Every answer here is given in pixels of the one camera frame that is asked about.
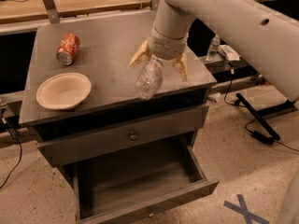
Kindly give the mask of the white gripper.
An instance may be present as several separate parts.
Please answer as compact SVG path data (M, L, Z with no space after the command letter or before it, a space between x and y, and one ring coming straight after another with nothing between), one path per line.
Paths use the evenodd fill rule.
M145 58L150 56L150 53L157 58L164 60L173 60L173 68L180 74L183 81L187 80L188 67L185 53L187 36L180 39L168 38L160 35L157 30L152 27L148 39L145 40L137 52L133 55L129 66L133 67L141 63Z

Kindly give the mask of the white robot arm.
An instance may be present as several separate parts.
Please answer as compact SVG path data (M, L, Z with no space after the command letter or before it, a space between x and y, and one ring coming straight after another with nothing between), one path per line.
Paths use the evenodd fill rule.
M293 102L298 100L296 21L251 0L160 0L162 40L170 26L192 15L237 50ZM295 113L276 119L283 138L272 146L249 135L256 121L243 108L213 105L197 153L208 175L221 179L215 192L152 218L149 224L298 224L299 129Z

